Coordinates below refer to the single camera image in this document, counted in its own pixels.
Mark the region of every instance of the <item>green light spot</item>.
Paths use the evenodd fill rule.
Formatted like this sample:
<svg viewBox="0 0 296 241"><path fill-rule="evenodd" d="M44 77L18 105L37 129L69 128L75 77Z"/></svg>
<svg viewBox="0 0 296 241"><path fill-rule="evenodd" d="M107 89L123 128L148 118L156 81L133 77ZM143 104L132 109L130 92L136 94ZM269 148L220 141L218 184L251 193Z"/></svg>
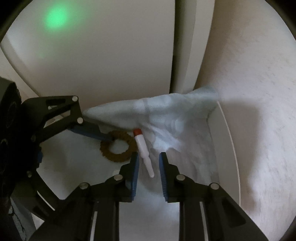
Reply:
<svg viewBox="0 0 296 241"><path fill-rule="evenodd" d="M67 24L69 12L65 6L52 7L46 16L46 26L50 29L58 29Z"/></svg>

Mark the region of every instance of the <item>white tube with red cap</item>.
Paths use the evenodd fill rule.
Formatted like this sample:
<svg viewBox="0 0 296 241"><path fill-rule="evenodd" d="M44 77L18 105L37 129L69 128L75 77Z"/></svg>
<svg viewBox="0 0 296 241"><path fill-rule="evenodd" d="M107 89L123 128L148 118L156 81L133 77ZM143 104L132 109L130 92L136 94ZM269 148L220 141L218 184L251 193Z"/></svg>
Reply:
<svg viewBox="0 0 296 241"><path fill-rule="evenodd" d="M152 163L151 163L151 160L149 158L149 152L148 152L148 148L147 148L147 145L146 145L146 142L145 142L145 139L144 139L144 136L142 134L142 131L141 129L134 129L133 130L133 135L135 137L135 140L137 142L137 146L138 146L138 149L139 149L139 152L140 152L140 156L143 158L143 162L146 166L146 169L149 173L149 176L151 178L154 177L154 171L153 171L153 168L152 168Z"/></svg>

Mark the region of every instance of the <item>white cloth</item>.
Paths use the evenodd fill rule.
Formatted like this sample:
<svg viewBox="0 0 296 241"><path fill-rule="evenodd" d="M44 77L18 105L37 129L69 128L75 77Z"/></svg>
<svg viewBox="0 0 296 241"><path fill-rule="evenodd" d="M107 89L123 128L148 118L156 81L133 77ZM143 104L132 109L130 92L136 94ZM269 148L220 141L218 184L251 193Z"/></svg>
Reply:
<svg viewBox="0 0 296 241"><path fill-rule="evenodd" d="M114 126L128 131L141 128L155 177L140 159L137 193L133 203L120 204L120 240L178 240L179 204L165 202L158 156L165 151L171 164L194 181L218 182L214 147L207 125L218 95L210 88L189 94L169 94L104 104L86 110L85 118L99 121L102 132ZM113 150L122 149L117 143ZM38 172L60 198L81 182L104 182L122 164L102 156L99 141L64 131L42 145L44 160Z"/></svg>

